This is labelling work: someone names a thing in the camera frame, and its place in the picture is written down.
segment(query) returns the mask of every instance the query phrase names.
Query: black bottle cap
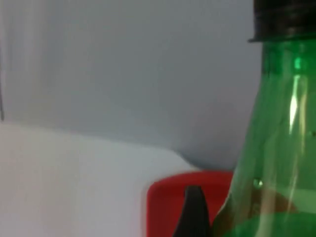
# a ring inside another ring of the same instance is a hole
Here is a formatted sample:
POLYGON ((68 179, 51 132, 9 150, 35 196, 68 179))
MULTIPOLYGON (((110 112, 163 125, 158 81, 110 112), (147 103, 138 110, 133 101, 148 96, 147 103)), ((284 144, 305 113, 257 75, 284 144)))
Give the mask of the black bottle cap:
POLYGON ((316 38, 316 0, 254 0, 251 41, 316 38))

